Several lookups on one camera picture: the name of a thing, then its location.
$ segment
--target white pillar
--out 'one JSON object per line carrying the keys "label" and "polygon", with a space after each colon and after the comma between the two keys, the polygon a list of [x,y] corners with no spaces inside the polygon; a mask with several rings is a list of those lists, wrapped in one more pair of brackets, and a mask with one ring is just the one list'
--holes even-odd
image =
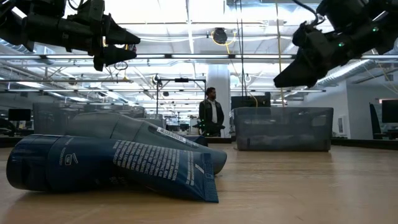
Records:
{"label": "white pillar", "polygon": [[216,101],[221,104],[224,112],[224,130],[221,130],[222,138],[230,138],[229,112],[231,111],[231,79],[228,65],[209,65],[206,78],[206,87],[216,88]]}

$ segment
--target dark jacket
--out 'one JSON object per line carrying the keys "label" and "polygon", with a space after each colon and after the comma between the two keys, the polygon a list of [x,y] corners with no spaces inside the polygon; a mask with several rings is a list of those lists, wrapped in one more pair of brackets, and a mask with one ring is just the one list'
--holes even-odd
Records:
{"label": "dark jacket", "polygon": [[[221,104],[215,101],[217,107],[217,124],[224,123],[224,112],[221,108]],[[211,103],[208,100],[203,100],[199,104],[199,119],[205,120],[205,123],[212,123],[211,120],[213,119],[213,108],[211,107]]]}

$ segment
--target man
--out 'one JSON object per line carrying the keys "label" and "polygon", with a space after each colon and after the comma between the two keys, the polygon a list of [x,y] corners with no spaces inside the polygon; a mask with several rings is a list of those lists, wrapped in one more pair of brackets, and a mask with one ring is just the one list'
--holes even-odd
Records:
{"label": "man", "polygon": [[199,119],[205,124],[207,136],[221,137],[220,127],[224,123],[224,112],[216,101],[216,89],[207,88],[206,96],[207,99],[199,104]]}

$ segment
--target table surface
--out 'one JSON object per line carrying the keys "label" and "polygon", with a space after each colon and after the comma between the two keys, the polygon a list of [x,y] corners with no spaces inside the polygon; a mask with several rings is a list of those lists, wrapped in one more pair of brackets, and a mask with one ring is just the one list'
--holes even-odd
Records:
{"label": "table surface", "polygon": [[398,151],[241,152],[230,144],[220,203],[151,192],[53,195],[13,189],[0,149],[2,223],[398,223]]}

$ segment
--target tube cap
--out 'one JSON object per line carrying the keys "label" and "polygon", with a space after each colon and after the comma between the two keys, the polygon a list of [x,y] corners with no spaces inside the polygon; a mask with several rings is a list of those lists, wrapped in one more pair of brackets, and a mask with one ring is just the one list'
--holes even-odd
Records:
{"label": "tube cap", "polygon": [[61,136],[27,136],[11,151],[7,161],[7,180],[17,189],[49,191],[46,179],[47,156]]}

